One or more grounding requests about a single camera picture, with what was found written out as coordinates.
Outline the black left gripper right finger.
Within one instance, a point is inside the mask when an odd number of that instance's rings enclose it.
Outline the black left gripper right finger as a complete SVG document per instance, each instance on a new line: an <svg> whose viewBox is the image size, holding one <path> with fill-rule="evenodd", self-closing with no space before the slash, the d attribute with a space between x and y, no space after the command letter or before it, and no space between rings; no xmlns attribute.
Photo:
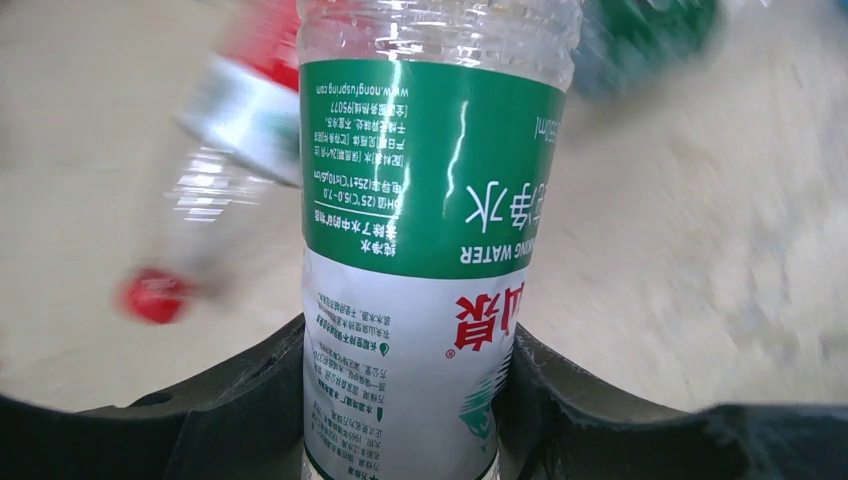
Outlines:
<svg viewBox="0 0 848 480"><path fill-rule="evenodd" d="M847 410L722 404L681 412L516 331L495 402L504 479L843 479Z"/></svg>

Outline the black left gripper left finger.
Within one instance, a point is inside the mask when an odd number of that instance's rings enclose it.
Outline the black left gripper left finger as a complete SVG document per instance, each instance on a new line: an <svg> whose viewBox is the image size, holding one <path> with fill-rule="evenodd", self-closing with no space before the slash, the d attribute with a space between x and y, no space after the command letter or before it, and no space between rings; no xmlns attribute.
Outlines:
<svg viewBox="0 0 848 480"><path fill-rule="evenodd" d="M1 398L4 479L298 479L304 320L127 407Z"/></svg>

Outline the red white label bottle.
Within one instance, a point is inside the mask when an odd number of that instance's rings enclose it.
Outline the red white label bottle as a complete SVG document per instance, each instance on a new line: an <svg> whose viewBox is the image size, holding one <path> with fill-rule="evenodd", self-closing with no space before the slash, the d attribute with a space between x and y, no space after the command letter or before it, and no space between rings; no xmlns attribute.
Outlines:
<svg viewBox="0 0 848 480"><path fill-rule="evenodd" d="M275 187L299 186L299 25L292 1L248 1L210 53L154 159L118 292L129 314L171 324L223 295L258 254Z"/></svg>

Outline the green white label bottle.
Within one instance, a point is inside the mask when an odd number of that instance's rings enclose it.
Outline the green white label bottle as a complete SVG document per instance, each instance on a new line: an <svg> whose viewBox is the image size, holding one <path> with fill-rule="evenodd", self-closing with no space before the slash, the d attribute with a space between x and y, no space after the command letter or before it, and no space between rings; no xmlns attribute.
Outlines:
<svg viewBox="0 0 848 480"><path fill-rule="evenodd" d="M491 479L577 1L301 1L306 479Z"/></svg>

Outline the dark green label bottle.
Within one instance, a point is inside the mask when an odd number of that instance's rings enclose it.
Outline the dark green label bottle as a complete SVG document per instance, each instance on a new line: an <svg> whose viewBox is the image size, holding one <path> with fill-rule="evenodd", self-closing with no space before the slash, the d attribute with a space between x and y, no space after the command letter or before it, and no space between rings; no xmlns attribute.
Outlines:
<svg viewBox="0 0 848 480"><path fill-rule="evenodd" d="M703 53L723 16L719 1L597 0L582 4L572 89L620 96Z"/></svg>

